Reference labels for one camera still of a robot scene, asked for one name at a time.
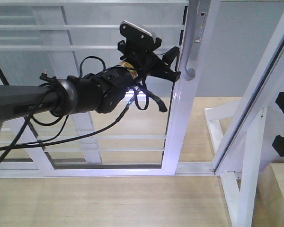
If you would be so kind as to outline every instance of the white wooden frame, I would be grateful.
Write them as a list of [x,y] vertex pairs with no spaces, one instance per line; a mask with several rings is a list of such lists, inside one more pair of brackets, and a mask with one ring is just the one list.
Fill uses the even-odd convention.
[[[240,103],[205,110],[216,151],[213,166],[222,180],[233,227],[250,227],[252,223],[267,107],[284,81],[284,73],[273,72],[276,65],[284,66],[284,56],[281,57],[284,50],[278,52],[281,44],[284,45],[284,13]],[[219,119],[225,116],[233,116],[233,119],[223,135]],[[240,190],[235,171],[242,172]]]

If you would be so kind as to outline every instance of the glass pane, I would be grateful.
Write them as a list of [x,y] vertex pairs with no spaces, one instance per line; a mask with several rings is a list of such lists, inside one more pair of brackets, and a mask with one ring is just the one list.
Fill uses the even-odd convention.
[[[63,4],[63,7],[2,6],[0,68],[10,85],[38,86],[44,83],[39,79],[44,69],[49,77],[56,76],[58,79],[66,79],[68,75],[78,76],[80,62],[90,55],[102,58],[107,68],[115,66],[120,63],[123,55],[117,50],[117,43],[125,39],[119,32],[119,24],[123,20],[149,25],[156,37],[163,40],[162,46],[155,53],[163,54],[179,44],[184,29],[184,7],[187,4],[188,2]],[[68,30],[65,29],[65,24],[69,26]],[[43,29],[39,30],[36,26],[43,26]],[[83,75],[98,73],[102,67],[97,60],[88,59],[82,67]],[[146,85],[169,109],[173,83],[148,76]],[[84,135],[108,126],[122,112],[131,98],[128,96],[130,94],[111,113],[87,113],[85,117],[88,121],[84,118],[86,125],[82,123],[83,120],[70,117],[61,135],[53,141]],[[138,100],[143,107],[145,98],[139,97]],[[124,118],[111,129],[95,137],[48,146],[44,151],[56,166],[61,163],[160,165],[168,116],[168,112],[159,112],[152,99],[146,111],[140,111],[132,104]],[[47,123],[56,119],[48,112],[36,114],[35,117]],[[41,127],[32,121],[38,140],[55,136],[62,124],[63,120],[55,126]]]

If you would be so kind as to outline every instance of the gray wall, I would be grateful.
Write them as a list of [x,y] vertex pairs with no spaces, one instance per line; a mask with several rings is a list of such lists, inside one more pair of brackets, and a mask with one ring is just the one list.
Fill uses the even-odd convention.
[[221,2],[197,96],[243,96],[284,2]]

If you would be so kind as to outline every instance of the black joint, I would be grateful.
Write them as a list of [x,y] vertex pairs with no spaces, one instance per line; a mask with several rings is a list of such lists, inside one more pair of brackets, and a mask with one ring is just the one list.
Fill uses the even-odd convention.
[[76,77],[76,76],[68,76],[67,80],[69,80],[71,83],[73,84],[77,84],[80,81],[80,78]]
[[121,53],[125,53],[126,50],[126,43],[124,40],[121,40],[120,42],[118,42],[118,51],[120,51]]
[[276,136],[272,146],[279,156],[284,157],[284,137],[280,135]]

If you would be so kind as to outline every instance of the metal bar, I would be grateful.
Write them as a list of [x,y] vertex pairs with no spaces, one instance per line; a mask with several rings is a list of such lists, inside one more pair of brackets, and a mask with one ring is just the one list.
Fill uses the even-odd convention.
[[[182,71],[179,81],[175,84],[173,90],[173,101],[170,110],[169,124],[167,128],[165,151],[162,160],[162,169],[164,169],[170,175],[174,175],[177,169],[178,160],[180,157],[191,109],[193,106],[194,98],[196,96],[196,90],[200,81],[202,71],[207,59],[207,53],[210,46],[212,37],[213,27],[215,24],[216,16],[218,14],[220,1],[212,1],[209,12],[207,24],[204,29],[203,41],[200,45],[199,55],[196,62],[195,78],[187,81],[183,77],[187,73],[186,61],[189,56],[184,57],[183,55],[191,54],[191,44],[189,42],[183,42],[182,55],[179,62],[179,70]],[[191,13],[194,9],[190,9],[188,6],[187,13]],[[186,26],[192,26],[193,23],[189,20],[186,21]]]
[[122,152],[122,151],[164,151],[164,148],[99,148],[99,149],[87,149],[87,148],[47,148],[46,152]]
[[246,133],[237,223],[235,227],[250,227],[256,197],[267,107],[256,115]]
[[41,37],[27,37],[27,36],[0,36],[0,40],[41,40]]
[[33,162],[2,162],[0,163],[0,170],[24,170],[35,169],[38,167]]
[[138,4],[138,3],[152,3],[152,4],[168,4],[180,3],[188,4],[187,0],[0,0],[0,6],[64,6],[66,4],[78,3],[108,3],[108,4]]
[[17,20],[17,19],[33,19],[34,17],[33,16],[29,16],[29,15],[0,15],[0,20],[1,19],[14,19],[14,20]]
[[[0,31],[68,31],[82,28],[119,28],[120,25],[0,25]],[[180,28],[184,25],[143,25],[148,28]]]
[[[60,139],[68,139],[70,136],[60,136]],[[50,136],[39,136],[39,140],[49,139]],[[164,140],[166,135],[94,135],[91,138],[96,140]]]
[[0,169],[0,178],[40,178],[44,177],[39,170],[2,170]]
[[[23,118],[17,118],[14,120],[7,121],[8,126],[16,135],[24,123]],[[26,127],[22,136],[19,139],[19,143],[25,143],[27,141],[37,141],[32,131]],[[51,162],[48,160],[46,154],[44,153],[42,148],[29,148],[26,149],[26,152],[39,168],[42,174],[49,173],[53,171],[53,166]]]
[[[84,135],[86,133],[79,131],[78,129],[86,129],[90,130],[90,132],[94,132],[94,124],[92,122],[92,118],[90,112],[86,113],[77,113],[71,115],[78,136]],[[88,163],[98,163],[102,164],[101,153],[98,151],[98,143],[97,140],[93,137],[88,137],[80,140],[82,149],[93,149],[94,151],[84,152],[85,159]]]
[[231,218],[231,224],[234,227],[237,223],[240,191],[237,183],[237,177],[234,172],[226,172],[220,176],[225,200]]
[[177,176],[214,176],[211,162],[179,162]]
[[[174,46],[162,46],[158,50],[169,50]],[[70,45],[70,46],[45,46],[45,45],[0,45],[0,51],[80,51],[92,49],[115,49],[116,45]]]

